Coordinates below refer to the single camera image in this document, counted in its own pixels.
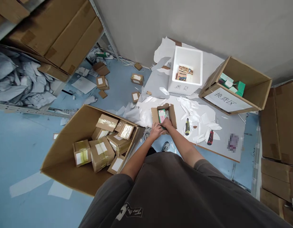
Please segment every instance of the small brown box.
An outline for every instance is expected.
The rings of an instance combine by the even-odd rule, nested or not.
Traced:
[[[103,62],[98,62],[95,65],[93,65],[93,69],[100,75],[105,76],[109,73],[108,68]]]

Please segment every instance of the shoe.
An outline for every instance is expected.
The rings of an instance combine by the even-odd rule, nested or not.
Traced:
[[[169,142],[165,142],[165,144],[163,145],[163,148],[162,148],[162,152],[168,152],[169,149],[170,149]]]

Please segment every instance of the styrofoam box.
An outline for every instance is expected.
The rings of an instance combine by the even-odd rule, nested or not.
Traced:
[[[190,66],[193,75],[187,81],[176,80],[178,67]],[[200,50],[176,46],[171,62],[168,91],[184,95],[191,95],[203,84],[203,52]]]

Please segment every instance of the blue floor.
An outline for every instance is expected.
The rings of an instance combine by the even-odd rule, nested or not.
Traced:
[[[141,86],[131,83],[132,73],[138,73],[130,66],[122,66],[116,60],[108,60],[110,74],[108,79],[110,90],[105,91],[108,97],[102,99],[98,89],[92,90],[89,94],[77,94],[73,96],[61,93],[55,100],[52,107],[59,109],[80,108],[84,100],[94,95],[99,98],[93,106],[104,110],[119,110],[122,106],[132,102],[131,93],[141,90]],[[82,66],[91,68],[84,62]],[[144,73],[145,83],[148,80],[150,71]],[[72,84],[76,81],[74,75],[70,83],[64,88],[66,91],[77,91]],[[95,83],[93,76],[88,79]],[[258,116],[248,116],[245,133],[244,151],[242,161],[235,162],[221,157],[212,152],[197,148],[201,154],[208,159],[226,177],[234,178],[246,187],[251,187],[253,152],[256,143],[256,126]],[[42,184],[36,189],[11,198],[9,187],[17,182],[37,173],[42,162],[53,143],[53,134],[59,133],[63,126],[60,126],[60,117],[39,116],[32,114],[4,113],[0,111],[0,227],[78,227],[85,214],[92,198],[82,193],[73,191],[69,200],[50,196],[48,191],[53,180]],[[171,142],[169,135],[161,136],[153,147],[160,151],[165,141]]]

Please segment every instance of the cardboard box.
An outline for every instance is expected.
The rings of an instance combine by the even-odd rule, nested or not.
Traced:
[[[91,138],[95,125],[102,114],[118,118],[104,110],[83,105],[59,133],[44,159],[41,172],[73,190],[94,196],[98,188],[112,174],[107,172],[108,166],[94,173],[91,163],[77,168],[74,162],[73,143]],[[134,153],[137,142],[143,136],[144,128],[126,119],[118,119],[122,119],[135,127],[133,139],[129,141],[130,146],[125,158],[127,161],[127,158]]]
[[[283,207],[286,204],[285,200],[261,188],[260,201],[284,219]]]
[[[143,85],[144,78],[142,74],[132,74],[131,82],[138,85]]]
[[[291,202],[290,183],[262,173],[262,188],[288,202]]]
[[[160,109],[169,111],[169,119],[171,120],[173,127],[177,129],[174,105],[172,104],[170,105],[168,103],[165,103],[163,106],[158,106],[157,108],[151,108],[153,123],[159,123],[158,110]]]
[[[281,161],[293,165],[293,82],[275,88]]]
[[[95,65],[93,65],[93,69],[100,75],[105,76],[109,73],[108,68],[103,62],[98,62]]]
[[[103,90],[100,90],[99,95],[102,97],[102,99],[107,97],[107,94]]]
[[[126,140],[129,140],[131,138],[133,130],[134,126],[124,123],[120,132],[118,133],[118,136]]]
[[[100,37],[102,30],[102,24],[96,17],[90,24],[88,29],[85,31],[85,33],[82,35],[76,46],[70,52],[70,54],[62,64],[61,68],[70,75],[74,74],[78,66],[82,63],[86,55],[89,53],[91,48]]]
[[[94,133],[92,134],[93,140],[101,139],[102,137],[106,137],[109,134],[109,131],[96,127]]]
[[[82,166],[91,162],[90,145],[88,140],[75,142],[73,144],[76,166]]]
[[[47,63],[40,63],[41,66],[38,68],[39,71],[49,74],[50,76],[54,77],[55,79],[58,79],[62,82],[66,82],[69,78],[69,75],[63,73],[59,69],[55,68],[52,65],[49,65]]]
[[[89,141],[89,144],[91,147],[93,169],[94,172],[97,173],[112,163],[115,157],[115,152],[106,137],[99,140]]]
[[[124,161],[124,156],[122,156],[122,155],[119,157],[116,156],[107,171],[113,175],[117,174],[119,172],[119,169],[120,169],[123,161]]]
[[[139,100],[140,97],[140,93],[139,92],[133,92],[132,93],[132,99],[133,99],[133,103],[137,103],[137,101]]]
[[[125,122],[123,120],[119,120],[117,127],[115,128],[115,131],[119,132]]]
[[[243,97],[219,84],[224,73],[246,84]],[[260,111],[265,108],[272,79],[233,57],[228,57],[208,78],[199,97],[227,115]]]
[[[74,18],[49,48],[45,57],[60,67],[95,17],[96,14],[92,5],[89,1],[85,1]]]
[[[106,138],[110,142],[113,150],[115,151],[115,154],[118,157],[128,151],[131,142],[130,140],[119,137],[118,133],[108,135]]]
[[[108,81],[105,76],[100,76],[96,78],[97,88],[100,90],[109,90]]]
[[[281,160],[279,145],[279,135],[277,131],[277,112],[276,112],[275,89],[269,91],[267,103],[261,112],[260,125],[262,134],[263,156],[275,160]]]
[[[115,130],[119,119],[110,117],[108,115],[102,114],[96,124],[96,127],[102,128],[107,131]]]
[[[32,54],[44,56],[85,1],[73,0],[71,4],[68,0],[45,1],[7,39],[17,48],[26,46]]]
[[[29,11],[25,9],[17,0],[1,0],[0,15],[14,24],[20,23],[29,16]]]

